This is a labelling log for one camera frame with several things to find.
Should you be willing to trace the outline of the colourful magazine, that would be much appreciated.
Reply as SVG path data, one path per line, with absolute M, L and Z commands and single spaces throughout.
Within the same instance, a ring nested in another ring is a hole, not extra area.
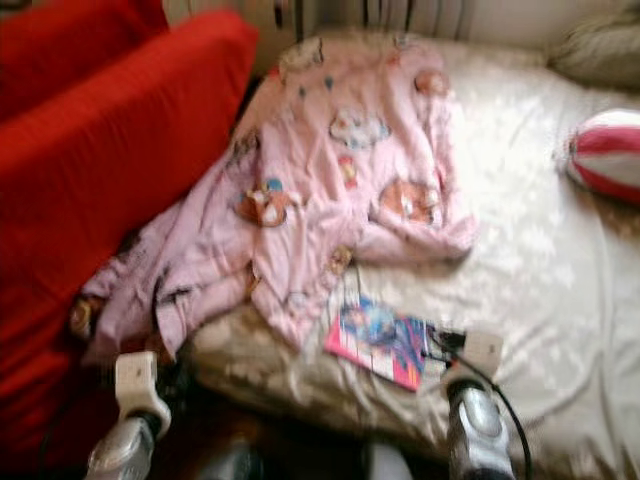
M 398 387 L 416 392 L 426 370 L 428 324 L 367 296 L 343 303 L 324 342 L 344 358 Z

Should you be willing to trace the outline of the beige floral bed sheet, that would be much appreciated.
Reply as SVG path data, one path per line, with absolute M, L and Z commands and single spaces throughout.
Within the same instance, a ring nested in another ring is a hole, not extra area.
M 454 157 L 479 221 L 475 246 L 457 266 L 349 269 L 332 307 L 365 294 L 439 326 L 499 334 L 495 380 L 525 426 L 536 477 L 640 480 L 640 210 L 591 195 L 558 165 L 577 125 L 640 108 L 640 93 L 567 81 L 540 52 L 434 49 L 460 105 Z M 447 456 L 436 379 L 408 392 L 329 355 L 325 330 L 294 349 L 237 308 L 193 334 L 183 360 L 198 383 L 256 410 Z

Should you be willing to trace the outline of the grey robot left leg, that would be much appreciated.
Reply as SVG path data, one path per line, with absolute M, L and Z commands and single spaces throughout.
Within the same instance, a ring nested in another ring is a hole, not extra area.
M 196 477 L 196 480 L 262 480 L 264 466 L 259 454 L 246 440 L 236 439 L 216 453 Z

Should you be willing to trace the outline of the grey robot leg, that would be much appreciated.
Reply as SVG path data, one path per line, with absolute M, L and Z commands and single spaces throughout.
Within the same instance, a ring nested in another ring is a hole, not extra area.
M 362 449 L 365 480 L 413 480 L 406 457 L 396 445 L 369 440 Z
M 196 480 L 262 480 L 264 466 L 259 454 L 246 440 L 236 439 L 216 453 L 196 477 Z

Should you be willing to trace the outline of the grey robot right leg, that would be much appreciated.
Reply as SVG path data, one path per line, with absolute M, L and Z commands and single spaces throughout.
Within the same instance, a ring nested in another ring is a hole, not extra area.
M 365 480 L 413 480 L 406 457 L 396 445 L 369 440 L 362 449 Z

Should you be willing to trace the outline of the pink cartoon print blanket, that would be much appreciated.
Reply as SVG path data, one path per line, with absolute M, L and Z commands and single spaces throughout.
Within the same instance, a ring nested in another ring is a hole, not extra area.
M 173 355 L 246 303 L 301 347 L 353 261 L 466 256 L 477 223 L 457 188 L 454 110 L 442 55 L 415 37 L 285 51 L 225 154 L 78 293 L 83 364 Z

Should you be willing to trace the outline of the large red cushion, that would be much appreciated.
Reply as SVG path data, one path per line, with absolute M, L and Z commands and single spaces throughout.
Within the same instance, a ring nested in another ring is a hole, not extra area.
M 228 146 L 259 35 L 192 15 L 19 116 L 0 143 L 0 477 L 79 468 L 113 425 L 73 298 Z

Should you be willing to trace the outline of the star striped bolster pillow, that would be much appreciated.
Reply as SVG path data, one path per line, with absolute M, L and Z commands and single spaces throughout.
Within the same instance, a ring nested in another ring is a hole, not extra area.
M 640 207 L 640 110 L 586 119 L 570 136 L 562 170 L 596 195 Z

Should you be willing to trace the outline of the beige floral pillow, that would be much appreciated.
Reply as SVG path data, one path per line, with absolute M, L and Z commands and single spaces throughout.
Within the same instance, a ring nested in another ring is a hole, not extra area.
M 640 6 L 573 27 L 549 47 L 547 64 L 586 86 L 640 92 Z

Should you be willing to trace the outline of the white ribbed radiator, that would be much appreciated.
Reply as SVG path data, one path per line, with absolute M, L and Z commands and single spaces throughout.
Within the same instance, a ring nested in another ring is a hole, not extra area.
M 236 0 L 246 17 L 288 41 L 323 29 L 356 28 L 460 40 L 475 0 Z

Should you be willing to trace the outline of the small red cushion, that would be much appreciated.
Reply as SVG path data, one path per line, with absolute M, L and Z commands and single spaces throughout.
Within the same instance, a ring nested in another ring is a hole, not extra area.
M 0 111 L 19 116 L 169 31 L 163 0 L 50 0 L 0 24 Z

